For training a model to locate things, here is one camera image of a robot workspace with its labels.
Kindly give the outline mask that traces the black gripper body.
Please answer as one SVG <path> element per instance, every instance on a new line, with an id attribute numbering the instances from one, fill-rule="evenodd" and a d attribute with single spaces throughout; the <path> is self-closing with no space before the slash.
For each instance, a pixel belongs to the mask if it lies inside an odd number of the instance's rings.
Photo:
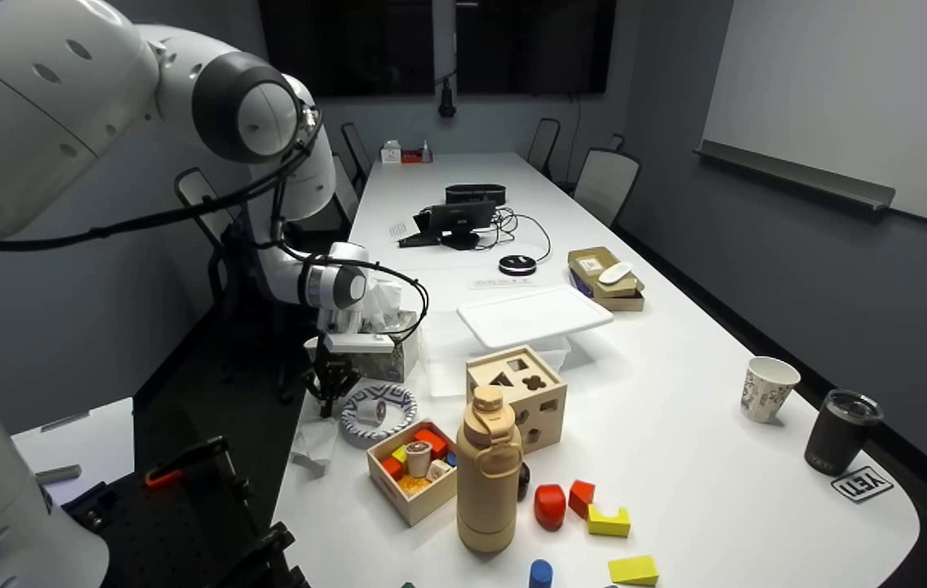
<path id="1" fill-rule="evenodd" d="M 311 394 L 321 402 L 321 416 L 329 417 L 332 404 L 360 383 L 360 371 L 347 356 L 321 345 L 311 358 Z"/>

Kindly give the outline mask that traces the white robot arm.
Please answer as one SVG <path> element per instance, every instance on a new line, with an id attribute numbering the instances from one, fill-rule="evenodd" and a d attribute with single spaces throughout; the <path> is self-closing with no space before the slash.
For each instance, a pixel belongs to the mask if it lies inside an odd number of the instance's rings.
<path id="1" fill-rule="evenodd" d="M 303 256 L 284 227 L 332 198 L 335 161 L 311 87 L 221 39 L 134 24 L 108 0 L 0 0 L 0 250 L 137 124 L 250 173 L 262 289 L 349 312 L 374 264 L 360 246 Z M 102 588 L 111 549 L 75 524 L 0 423 L 0 588 Z"/>

